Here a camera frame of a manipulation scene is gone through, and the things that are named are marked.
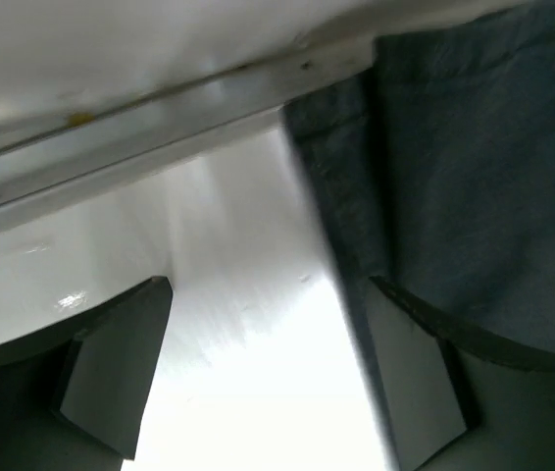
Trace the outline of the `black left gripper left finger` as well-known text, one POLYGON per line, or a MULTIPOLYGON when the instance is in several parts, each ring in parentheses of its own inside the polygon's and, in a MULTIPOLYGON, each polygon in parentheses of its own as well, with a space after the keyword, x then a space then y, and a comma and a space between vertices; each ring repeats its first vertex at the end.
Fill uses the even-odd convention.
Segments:
POLYGON ((0 470, 119 470, 136 455, 173 288, 150 278, 0 343, 0 470))

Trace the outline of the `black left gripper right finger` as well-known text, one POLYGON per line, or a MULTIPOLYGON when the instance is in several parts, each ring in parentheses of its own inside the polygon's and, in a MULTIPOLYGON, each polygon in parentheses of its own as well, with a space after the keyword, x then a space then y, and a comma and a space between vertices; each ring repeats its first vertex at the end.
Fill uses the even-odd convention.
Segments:
POLYGON ((366 314, 403 470, 555 470, 555 353, 372 278, 366 314))

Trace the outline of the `black denim trousers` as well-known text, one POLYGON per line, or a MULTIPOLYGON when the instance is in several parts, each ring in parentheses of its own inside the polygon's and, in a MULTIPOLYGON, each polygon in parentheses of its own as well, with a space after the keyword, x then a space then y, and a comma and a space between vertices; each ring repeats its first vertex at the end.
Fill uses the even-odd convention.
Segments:
POLYGON ((288 104, 378 419, 379 277, 555 353, 555 1, 375 40, 361 74, 288 104))

